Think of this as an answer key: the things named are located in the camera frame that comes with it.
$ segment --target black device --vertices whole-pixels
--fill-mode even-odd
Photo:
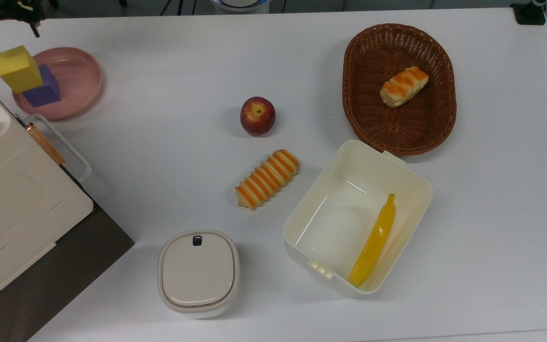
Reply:
[[[546,23],[546,16],[543,12],[546,10],[547,0],[532,0],[528,4],[512,4],[516,22],[521,25],[543,25]]]
[[[50,0],[50,4],[58,8],[58,0]],[[39,37],[37,26],[46,19],[46,14],[40,0],[0,0],[0,21],[8,19],[28,23],[35,36]]]

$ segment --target fake bread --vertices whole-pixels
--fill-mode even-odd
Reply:
[[[299,161],[291,152],[273,152],[236,187],[237,205],[254,210],[286,185],[298,167]]]
[[[412,66],[385,82],[379,95],[385,104],[396,108],[412,99],[423,89],[427,81],[428,76],[418,67]]]

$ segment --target brown wicker basket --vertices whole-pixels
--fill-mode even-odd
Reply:
[[[428,84],[398,108],[379,91],[407,67],[417,65]],[[376,150],[408,156],[438,147],[455,122],[453,66],[427,33],[402,24],[381,24],[358,33],[343,60],[343,109],[358,138]]]

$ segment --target yellow cube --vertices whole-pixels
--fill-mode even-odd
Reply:
[[[44,84],[37,62],[24,46],[0,52],[0,77],[17,94]]]

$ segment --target apple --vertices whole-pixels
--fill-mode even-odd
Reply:
[[[260,136],[272,129],[275,123],[275,109],[271,102],[255,96],[246,100],[239,114],[242,127],[253,136]]]

